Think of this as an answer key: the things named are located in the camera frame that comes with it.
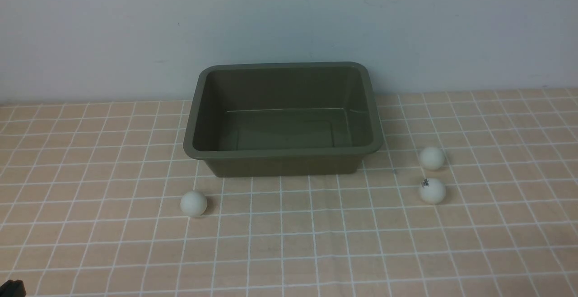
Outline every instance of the plastic tub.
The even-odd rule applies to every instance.
[[[196,86],[184,151],[219,177],[354,173],[383,138],[353,62],[214,66]]]

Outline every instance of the black object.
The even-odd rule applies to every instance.
[[[365,67],[266,63],[200,74],[183,147],[219,177],[286,176],[354,173],[382,142]]]
[[[8,280],[0,287],[0,297],[24,297],[26,289],[22,280]]]

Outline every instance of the white ball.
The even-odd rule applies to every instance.
[[[426,178],[421,182],[420,197],[425,203],[438,204],[446,197],[446,186],[437,178]]]
[[[188,217],[198,217],[207,209],[207,198],[200,192],[187,192],[181,198],[181,211]]]
[[[420,152],[421,167],[427,170],[436,170],[443,166],[446,157],[438,147],[426,147]]]

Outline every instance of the white wall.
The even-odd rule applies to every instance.
[[[0,100],[191,97],[223,63],[353,60],[374,89],[578,85],[578,0],[0,0]]]

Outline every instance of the white grid line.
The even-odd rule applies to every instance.
[[[157,106],[157,113],[158,113],[160,107],[161,107],[161,104],[159,103],[159,105]],[[132,120],[132,118],[134,117],[135,109],[136,109],[136,103],[134,103],[134,105],[132,106],[131,120]],[[124,141],[126,141],[126,135],[127,135],[127,134],[128,134],[128,130],[125,132],[124,139],[122,140],[123,143],[124,143]],[[153,132],[151,131],[150,136],[149,136],[149,144],[150,144],[152,138],[153,138]],[[148,153],[148,151],[149,151],[149,148],[147,147],[146,150],[145,150],[145,152],[144,152],[144,155],[145,155],[145,156],[146,156],[146,154]],[[112,174],[110,174],[111,177],[114,176],[113,174],[114,174],[114,171],[116,170],[116,166],[117,166],[117,165],[118,165],[117,163],[114,164],[114,169],[113,169],[113,171],[112,171]],[[132,197],[133,197],[133,198],[136,196],[136,191],[137,191],[137,188],[138,188],[138,182],[140,181],[140,176],[141,176],[141,174],[142,174],[142,171],[143,171],[143,168],[144,168],[144,167],[145,167],[145,164],[143,163],[143,164],[140,166],[139,174],[138,174],[138,177],[136,178],[136,185],[135,185],[135,188],[134,188],[134,192],[132,192]],[[129,205],[129,207],[128,207],[128,211],[126,212],[126,219],[124,219],[124,224],[123,224],[123,226],[122,226],[122,232],[121,232],[121,235],[120,235],[121,239],[122,239],[122,236],[124,236],[124,232],[126,231],[126,225],[128,224],[128,219],[129,219],[130,214],[131,214],[133,202],[134,202],[134,201],[132,200],[131,203],[130,203],[130,205]],[[152,237],[151,242],[150,242],[151,247],[152,247],[152,245],[153,245],[152,240],[154,239],[154,236],[155,236],[155,234],[156,234],[156,231],[157,231],[157,228],[155,227],[154,233],[153,233],[153,237]],[[108,296],[108,295],[109,295],[109,291],[110,291],[110,281],[111,281],[112,276],[113,276],[113,273],[114,273],[114,267],[116,266],[116,262],[117,262],[117,260],[118,260],[118,254],[120,254],[120,247],[121,247],[121,244],[118,244],[118,247],[117,247],[117,249],[116,249],[116,254],[114,254],[114,261],[113,261],[113,263],[112,263],[113,266],[112,266],[112,270],[110,270],[109,277],[108,277],[108,280],[107,280],[107,288],[106,288],[106,290],[105,290],[105,296]]]
[[[157,107],[157,114],[158,114],[160,108],[161,108],[161,104],[159,103],[159,104],[158,104],[158,107]],[[155,116],[155,119],[154,119],[154,123],[155,123],[155,124],[157,123],[157,120],[158,120],[158,116]],[[174,145],[173,145],[173,146],[175,146],[175,145],[177,144],[177,141],[178,141],[178,136],[175,135],[175,142],[174,142]],[[148,153],[148,147],[147,147],[146,151],[144,152],[144,155],[146,156],[147,153]],[[150,247],[149,247],[149,256],[147,257],[147,261],[146,261],[146,264],[145,264],[145,266],[144,266],[143,277],[142,277],[142,280],[141,280],[141,282],[140,282],[140,295],[139,295],[139,296],[142,296],[142,291],[145,290],[146,275],[147,275],[147,272],[148,272],[148,270],[149,270],[150,257],[151,257],[152,254],[153,254],[154,242],[155,242],[156,236],[157,236],[158,222],[159,222],[160,217],[161,217],[161,211],[163,210],[163,202],[165,201],[165,192],[167,192],[167,184],[168,184],[168,182],[169,182],[169,174],[171,174],[171,166],[172,166],[172,164],[173,164],[172,158],[173,158],[174,155],[175,155],[175,149],[174,149],[174,147],[173,147],[173,149],[172,149],[172,151],[171,151],[171,161],[169,162],[169,167],[167,168],[167,177],[165,178],[165,183],[164,183],[164,186],[163,186],[163,196],[161,197],[161,204],[160,204],[159,207],[158,207],[157,221],[156,221],[156,223],[155,223],[154,231],[153,231],[153,239],[151,240]],[[142,167],[141,167],[141,169],[140,169],[140,174],[142,174],[142,171],[143,171],[144,167],[145,167],[145,164],[143,163],[143,165],[142,165]],[[139,184],[139,182],[140,182],[140,174],[139,174],[139,179],[138,179],[137,182],[136,182],[135,192],[138,190],[138,184]],[[125,228],[124,230],[126,230],[126,224],[127,224],[127,223],[128,223],[128,220],[126,220],[126,223],[125,223],[125,226],[124,226],[124,228]],[[185,248],[185,239],[186,239],[186,236],[184,236],[184,237],[182,238],[182,249],[183,249],[183,250],[184,250],[184,248]]]
[[[341,221],[343,222],[343,235],[345,236],[345,251],[347,251],[347,264],[349,266],[349,277],[351,278],[351,290],[353,291],[353,297],[357,297],[357,293],[355,292],[355,280],[353,280],[353,267],[351,266],[351,253],[349,253],[349,239],[347,239],[347,226],[345,225],[345,212],[343,210],[343,199],[341,198],[341,186],[339,185],[338,175],[335,176],[335,180],[337,180],[339,207],[341,207]]]

